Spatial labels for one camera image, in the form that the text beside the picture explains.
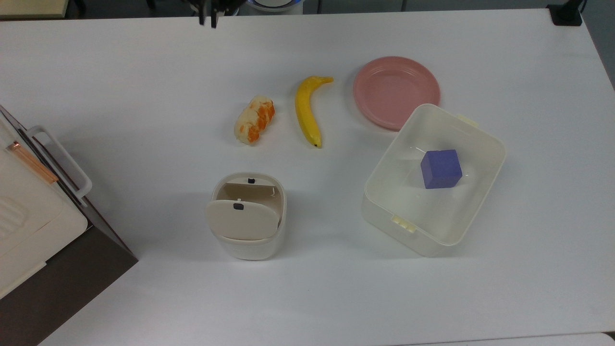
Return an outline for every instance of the white table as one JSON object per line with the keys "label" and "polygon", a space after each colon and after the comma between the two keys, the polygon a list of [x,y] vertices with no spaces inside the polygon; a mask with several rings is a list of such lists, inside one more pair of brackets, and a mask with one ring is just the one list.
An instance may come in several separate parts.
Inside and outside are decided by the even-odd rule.
{"label": "white table", "polygon": [[615,342],[606,334],[573,334],[560,336],[519,337],[480,341],[423,344],[425,346],[613,346]]}
{"label": "white table", "polygon": [[[140,262],[49,345],[398,345],[615,330],[615,93],[585,28],[546,10],[0,23],[0,102],[56,133]],[[352,99],[359,68],[423,63],[441,106],[508,157],[461,244],[428,259],[367,224],[363,185],[395,133]],[[323,148],[301,135],[299,82]],[[276,120],[232,134],[256,94]],[[288,193],[271,260],[227,255],[204,206],[226,174]]]}

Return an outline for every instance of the translucent plastic container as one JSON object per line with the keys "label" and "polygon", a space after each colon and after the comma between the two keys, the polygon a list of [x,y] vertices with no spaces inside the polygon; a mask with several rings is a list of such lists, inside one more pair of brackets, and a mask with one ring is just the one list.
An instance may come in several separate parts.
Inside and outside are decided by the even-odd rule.
{"label": "translucent plastic container", "polygon": [[[455,149],[463,176],[452,188],[425,189],[421,160]],[[504,144],[463,117],[417,107],[365,184],[363,218],[423,256],[458,244],[506,157]]]}

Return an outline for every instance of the purple block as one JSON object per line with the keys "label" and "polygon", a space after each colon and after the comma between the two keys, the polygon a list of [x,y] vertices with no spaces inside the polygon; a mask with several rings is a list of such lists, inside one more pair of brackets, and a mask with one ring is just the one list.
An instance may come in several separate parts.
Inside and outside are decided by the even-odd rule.
{"label": "purple block", "polygon": [[425,188],[453,187],[461,179],[461,166],[457,151],[428,151],[421,161]]}

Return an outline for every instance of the plastic plate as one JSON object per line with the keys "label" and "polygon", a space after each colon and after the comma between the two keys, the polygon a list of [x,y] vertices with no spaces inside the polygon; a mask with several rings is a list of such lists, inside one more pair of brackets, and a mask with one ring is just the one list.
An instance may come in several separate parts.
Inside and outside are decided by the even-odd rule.
{"label": "plastic plate", "polygon": [[375,124],[399,131],[416,107],[438,105],[440,87],[420,63],[404,57],[383,57],[367,63],[353,86],[359,110]]}

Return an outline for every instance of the banana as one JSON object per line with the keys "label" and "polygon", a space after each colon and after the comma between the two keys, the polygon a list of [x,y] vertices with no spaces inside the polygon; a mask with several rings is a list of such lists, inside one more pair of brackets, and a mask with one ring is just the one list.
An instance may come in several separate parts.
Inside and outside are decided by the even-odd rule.
{"label": "banana", "polygon": [[322,147],[320,141],[320,130],[310,106],[310,98],[314,90],[325,83],[333,82],[333,77],[318,77],[311,76],[301,82],[297,93],[295,94],[295,111],[297,112],[297,120],[303,131],[303,135],[310,144],[317,148]]}

